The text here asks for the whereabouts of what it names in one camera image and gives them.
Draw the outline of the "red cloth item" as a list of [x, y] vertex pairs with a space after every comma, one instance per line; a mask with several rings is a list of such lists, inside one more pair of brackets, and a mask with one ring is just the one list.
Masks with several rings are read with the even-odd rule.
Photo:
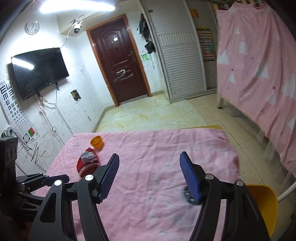
[[80, 158], [78, 159], [76, 167], [77, 167], [77, 172], [81, 178], [83, 178], [86, 175], [93, 174], [95, 172], [95, 170], [100, 166], [99, 158], [98, 158], [96, 152], [94, 151], [94, 149], [89, 147], [84, 152], [86, 152], [86, 151], [95, 153], [95, 155], [97, 157], [97, 161], [93, 162], [93, 163], [84, 163], [83, 161], [81, 161]]

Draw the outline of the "grey cloth ball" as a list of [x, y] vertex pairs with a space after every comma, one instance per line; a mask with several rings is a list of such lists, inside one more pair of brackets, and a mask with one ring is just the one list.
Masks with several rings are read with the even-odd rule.
[[84, 163], [93, 163], [97, 161], [97, 157], [93, 152], [83, 152], [80, 156], [81, 161]]

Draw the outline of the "small orange plastic bowl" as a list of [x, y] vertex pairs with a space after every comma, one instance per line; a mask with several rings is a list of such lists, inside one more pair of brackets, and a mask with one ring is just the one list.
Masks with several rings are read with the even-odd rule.
[[90, 144], [94, 149], [101, 149], [103, 147], [103, 139], [101, 136], [95, 136], [91, 139]]

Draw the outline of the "pink bed sheet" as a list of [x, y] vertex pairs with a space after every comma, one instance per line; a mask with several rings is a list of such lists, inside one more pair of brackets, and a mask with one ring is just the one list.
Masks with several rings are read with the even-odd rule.
[[223, 130], [112, 132], [101, 137], [100, 164], [112, 154], [120, 159], [109, 195], [97, 207], [110, 240], [190, 238], [201, 208], [185, 198], [182, 152], [221, 181], [240, 179], [238, 154]]

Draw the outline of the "eye chart poster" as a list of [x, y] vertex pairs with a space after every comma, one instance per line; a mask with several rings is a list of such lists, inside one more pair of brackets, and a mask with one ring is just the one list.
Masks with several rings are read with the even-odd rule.
[[8, 119], [13, 132], [25, 143], [28, 144], [37, 136], [32, 122], [19, 104], [10, 80], [1, 79], [1, 107]]

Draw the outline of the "white louvered wardrobe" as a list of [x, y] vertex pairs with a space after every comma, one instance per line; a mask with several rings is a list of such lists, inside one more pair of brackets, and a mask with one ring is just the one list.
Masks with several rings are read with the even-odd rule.
[[169, 102], [213, 94], [206, 81], [201, 44], [185, 1], [140, 1], [164, 75]]

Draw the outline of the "dark brown wooden door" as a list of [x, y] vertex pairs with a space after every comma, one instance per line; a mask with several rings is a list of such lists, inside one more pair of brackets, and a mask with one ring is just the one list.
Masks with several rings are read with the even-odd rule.
[[151, 97], [138, 48], [125, 14], [86, 30], [107, 89], [116, 107]]

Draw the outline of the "pink tree pattern curtain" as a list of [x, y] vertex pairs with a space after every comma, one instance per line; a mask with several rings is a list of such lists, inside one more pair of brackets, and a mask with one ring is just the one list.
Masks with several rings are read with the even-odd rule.
[[267, 4], [216, 12], [220, 95], [264, 132], [295, 173], [295, 40]]

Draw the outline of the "black hanging bags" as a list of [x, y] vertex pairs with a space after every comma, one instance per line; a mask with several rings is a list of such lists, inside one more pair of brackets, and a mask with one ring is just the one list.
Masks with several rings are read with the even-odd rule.
[[140, 22], [139, 22], [139, 26], [138, 26], [137, 30], [142, 35], [142, 37], [144, 37], [144, 39], [146, 41], [146, 44], [144, 47], [147, 50], [147, 52], [149, 54], [154, 53], [156, 51], [156, 48], [151, 40], [151, 34], [149, 31], [147, 20], [145, 19], [143, 13], [140, 14]]

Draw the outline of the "fluorescent ceiling light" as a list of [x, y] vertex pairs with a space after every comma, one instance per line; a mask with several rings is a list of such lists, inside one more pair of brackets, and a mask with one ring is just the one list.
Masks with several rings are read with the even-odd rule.
[[45, 1], [39, 8], [43, 14], [61, 11], [114, 11], [115, 6], [100, 1]]

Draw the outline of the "wall mounted black television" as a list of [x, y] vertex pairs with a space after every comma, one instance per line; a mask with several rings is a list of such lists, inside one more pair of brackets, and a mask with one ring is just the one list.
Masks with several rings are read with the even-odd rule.
[[18, 54], [11, 58], [11, 63], [24, 100], [69, 76], [60, 48]]

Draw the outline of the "colourful wall chart poster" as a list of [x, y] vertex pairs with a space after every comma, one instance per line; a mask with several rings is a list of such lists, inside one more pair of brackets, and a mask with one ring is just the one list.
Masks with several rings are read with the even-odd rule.
[[197, 27], [196, 30], [204, 62], [215, 62], [217, 57], [211, 29], [208, 27]]

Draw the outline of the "round white wall clock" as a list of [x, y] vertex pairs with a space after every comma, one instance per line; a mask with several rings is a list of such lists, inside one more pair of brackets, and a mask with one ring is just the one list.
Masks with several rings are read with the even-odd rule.
[[40, 30], [38, 21], [29, 21], [25, 25], [25, 32], [29, 35], [35, 35]]

